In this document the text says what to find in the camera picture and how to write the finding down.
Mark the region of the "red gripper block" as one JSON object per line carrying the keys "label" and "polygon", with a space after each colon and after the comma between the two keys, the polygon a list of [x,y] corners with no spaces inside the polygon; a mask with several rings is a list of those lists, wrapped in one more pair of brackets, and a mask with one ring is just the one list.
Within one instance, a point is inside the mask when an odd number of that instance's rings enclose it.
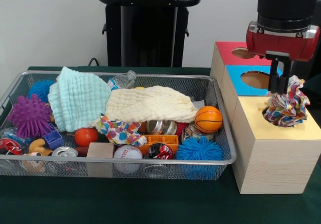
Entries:
{"label": "red gripper block", "polygon": [[[259,33],[256,29],[249,28],[246,34],[247,49],[250,54],[266,56],[267,54],[277,56],[287,56],[292,61],[308,62],[316,49],[320,37],[320,28],[310,28],[303,32],[302,37],[297,37],[296,33],[286,35],[276,35]],[[271,60],[269,85],[270,92],[287,93],[289,75],[291,71],[291,61],[283,61],[283,74],[279,77],[278,59]]]}

